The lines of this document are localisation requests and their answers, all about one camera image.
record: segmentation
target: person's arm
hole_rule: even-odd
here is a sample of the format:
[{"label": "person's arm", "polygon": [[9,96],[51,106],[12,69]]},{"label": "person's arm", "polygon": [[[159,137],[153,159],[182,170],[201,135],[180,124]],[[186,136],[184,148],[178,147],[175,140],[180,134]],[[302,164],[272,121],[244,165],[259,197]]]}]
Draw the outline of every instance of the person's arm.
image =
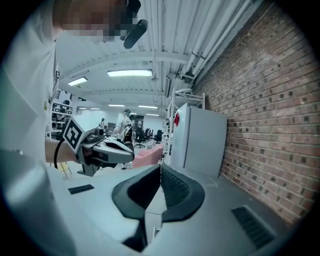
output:
[{"label": "person's arm", "polygon": [[[45,149],[45,161],[47,163],[54,162],[55,151],[58,143],[59,143],[58,140],[45,137],[44,149]],[[69,162],[69,161],[73,161],[76,163],[78,162],[76,158],[76,154],[71,150],[68,144],[64,141],[59,148],[56,162],[61,163],[61,162]]]},{"label": "person's arm", "polygon": [[124,121],[122,121],[121,123],[118,123],[118,124],[115,126],[115,133],[116,133],[116,134],[118,134],[118,133],[121,132],[123,122],[124,122]]}]

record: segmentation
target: brick wall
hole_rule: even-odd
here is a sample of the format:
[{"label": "brick wall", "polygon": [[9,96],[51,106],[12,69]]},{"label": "brick wall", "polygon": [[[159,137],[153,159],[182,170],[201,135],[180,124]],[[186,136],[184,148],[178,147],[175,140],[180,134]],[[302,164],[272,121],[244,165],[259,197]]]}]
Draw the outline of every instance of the brick wall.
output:
[{"label": "brick wall", "polygon": [[290,223],[303,217],[320,184],[320,72],[291,18],[261,5],[193,89],[228,116],[220,176]]}]

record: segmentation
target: white refrigerator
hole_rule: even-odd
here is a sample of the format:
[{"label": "white refrigerator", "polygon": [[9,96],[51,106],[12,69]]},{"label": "white refrigerator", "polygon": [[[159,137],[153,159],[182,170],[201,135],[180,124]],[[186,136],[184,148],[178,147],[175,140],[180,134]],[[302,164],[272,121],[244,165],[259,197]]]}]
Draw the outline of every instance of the white refrigerator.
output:
[{"label": "white refrigerator", "polygon": [[170,165],[217,177],[227,135],[227,116],[184,104],[177,111]]}]

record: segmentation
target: black cable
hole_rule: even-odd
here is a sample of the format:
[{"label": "black cable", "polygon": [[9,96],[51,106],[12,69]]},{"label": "black cable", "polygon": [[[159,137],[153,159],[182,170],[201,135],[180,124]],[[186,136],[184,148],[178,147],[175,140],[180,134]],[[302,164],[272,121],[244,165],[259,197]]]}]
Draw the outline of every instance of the black cable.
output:
[{"label": "black cable", "polygon": [[60,148],[62,142],[64,142],[64,141],[65,141],[65,139],[62,138],[62,139],[59,141],[59,143],[58,143],[58,145],[56,146],[55,151],[54,151],[53,163],[54,163],[54,168],[56,168],[56,169],[58,169],[58,165],[57,165],[58,151],[59,151],[59,148]]}]

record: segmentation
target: white shirt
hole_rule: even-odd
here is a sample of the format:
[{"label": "white shirt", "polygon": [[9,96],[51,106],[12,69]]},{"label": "white shirt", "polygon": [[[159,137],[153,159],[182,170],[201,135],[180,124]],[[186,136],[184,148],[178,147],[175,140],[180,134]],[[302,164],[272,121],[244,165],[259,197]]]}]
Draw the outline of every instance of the white shirt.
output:
[{"label": "white shirt", "polygon": [[0,66],[0,147],[19,149],[41,162],[46,160],[46,124],[50,120],[51,126],[53,87],[60,75],[53,2],[44,1],[28,18]]},{"label": "white shirt", "polygon": [[128,125],[132,125],[132,121],[127,116],[122,120],[121,123],[118,124],[118,126],[120,128],[118,139],[121,140],[122,142],[124,141],[127,130],[129,130]]}]

